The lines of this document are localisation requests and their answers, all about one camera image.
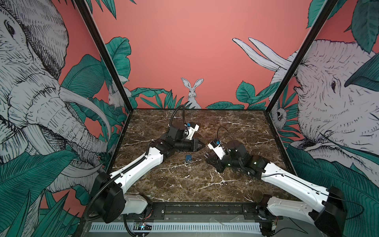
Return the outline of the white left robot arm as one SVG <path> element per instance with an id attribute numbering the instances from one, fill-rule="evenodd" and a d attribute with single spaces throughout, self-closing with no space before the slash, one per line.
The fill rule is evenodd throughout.
<path id="1" fill-rule="evenodd" d="M 153 214 L 153 203 L 145 195 L 129 195 L 127 191 L 143 175 L 163 163 L 175 152 L 197 152 L 205 147 L 194 138 L 199 125 L 186 123 L 182 129 L 170 126 L 159 139 L 151 141 L 145 153 L 123 168 L 111 174 L 101 173 L 94 182 L 90 201 L 84 211 L 87 221 L 101 218 L 105 223 L 115 221 L 121 215 L 135 214 L 148 219 Z"/>

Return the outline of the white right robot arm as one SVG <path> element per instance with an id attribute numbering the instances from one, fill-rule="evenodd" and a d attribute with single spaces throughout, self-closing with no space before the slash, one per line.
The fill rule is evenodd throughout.
<path id="1" fill-rule="evenodd" d="M 293 175 L 262 156 L 249 154 L 245 146 L 236 140 L 225 146 L 214 140 L 208 144 L 208 148 L 213 154 L 207 156 L 206 162 L 219 173 L 230 168 L 250 178 L 275 185 L 298 198 L 293 201 L 264 195 L 260 202 L 245 210 L 247 214 L 263 220 L 261 232 L 264 236 L 271 237 L 277 233 L 275 222 L 280 217 L 313 224 L 329 237 L 343 235 L 347 209 L 340 189 L 318 186 Z"/>

